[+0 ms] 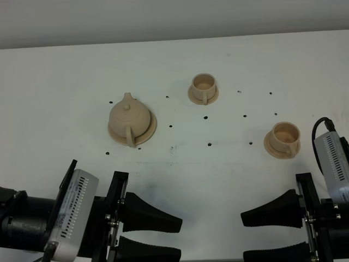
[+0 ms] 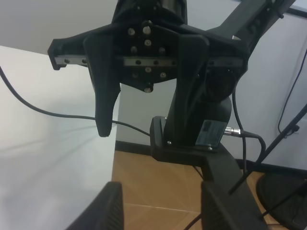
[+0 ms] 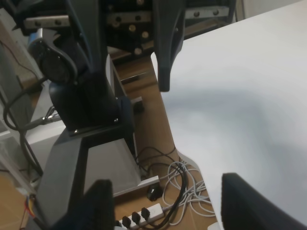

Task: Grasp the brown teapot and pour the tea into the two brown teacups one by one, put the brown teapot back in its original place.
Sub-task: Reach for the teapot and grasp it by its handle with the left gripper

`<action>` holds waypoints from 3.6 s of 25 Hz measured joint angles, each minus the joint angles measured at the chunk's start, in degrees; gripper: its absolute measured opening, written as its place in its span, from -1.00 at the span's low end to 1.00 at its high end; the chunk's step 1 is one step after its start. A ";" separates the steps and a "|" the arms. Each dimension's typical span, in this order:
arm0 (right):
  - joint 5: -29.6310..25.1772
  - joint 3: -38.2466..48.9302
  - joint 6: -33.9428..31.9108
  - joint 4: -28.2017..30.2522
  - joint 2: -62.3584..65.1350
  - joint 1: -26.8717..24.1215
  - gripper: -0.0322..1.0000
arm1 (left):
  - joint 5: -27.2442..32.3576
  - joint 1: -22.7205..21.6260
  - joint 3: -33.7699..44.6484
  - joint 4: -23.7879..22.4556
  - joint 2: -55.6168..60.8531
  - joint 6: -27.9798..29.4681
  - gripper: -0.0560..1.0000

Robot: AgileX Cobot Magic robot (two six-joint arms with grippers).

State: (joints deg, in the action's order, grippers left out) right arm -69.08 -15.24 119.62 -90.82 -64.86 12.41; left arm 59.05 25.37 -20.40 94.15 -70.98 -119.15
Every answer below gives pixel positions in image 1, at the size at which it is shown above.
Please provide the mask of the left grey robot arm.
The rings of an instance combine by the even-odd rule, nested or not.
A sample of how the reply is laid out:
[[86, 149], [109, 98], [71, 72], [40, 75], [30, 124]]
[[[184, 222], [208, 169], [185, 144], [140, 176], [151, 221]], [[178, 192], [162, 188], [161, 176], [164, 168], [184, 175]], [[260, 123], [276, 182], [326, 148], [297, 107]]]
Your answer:
[[98, 179], [74, 165], [56, 199], [1, 189], [1, 246], [41, 252], [42, 261], [179, 261], [181, 251], [118, 236], [118, 230], [178, 233], [182, 220], [126, 190], [128, 173], [116, 171], [105, 197]]

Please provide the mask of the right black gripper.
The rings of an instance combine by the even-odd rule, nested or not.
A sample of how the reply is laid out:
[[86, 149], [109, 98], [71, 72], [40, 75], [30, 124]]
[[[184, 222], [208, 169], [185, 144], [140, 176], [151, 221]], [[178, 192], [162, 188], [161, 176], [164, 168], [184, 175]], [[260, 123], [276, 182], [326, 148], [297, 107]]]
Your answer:
[[[306, 242], [277, 249], [245, 251], [245, 262], [335, 261], [348, 258], [348, 204], [320, 199], [310, 173], [296, 175], [299, 196], [290, 189], [275, 200], [240, 214], [245, 227], [301, 228]], [[304, 209], [299, 203], [302, 199]]]

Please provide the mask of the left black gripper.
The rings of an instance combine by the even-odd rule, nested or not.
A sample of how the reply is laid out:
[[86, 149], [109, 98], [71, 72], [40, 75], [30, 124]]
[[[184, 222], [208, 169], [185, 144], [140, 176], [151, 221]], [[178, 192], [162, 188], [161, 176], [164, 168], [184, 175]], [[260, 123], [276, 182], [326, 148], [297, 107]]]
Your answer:
[[94, 197], [77, 256], [92, 261], [116, 258], [116, 261], [179, 262], [181, 250], [172, 247], [147, 245], [122, 236], [117, 247], [118, 210], [124, 198], [123, 232], [178, 233], [183, 223], [182, 219], [151, 206], [135, 193], [126, 193], [128, 176], [127, 172], [114, 172], [107, 195]]

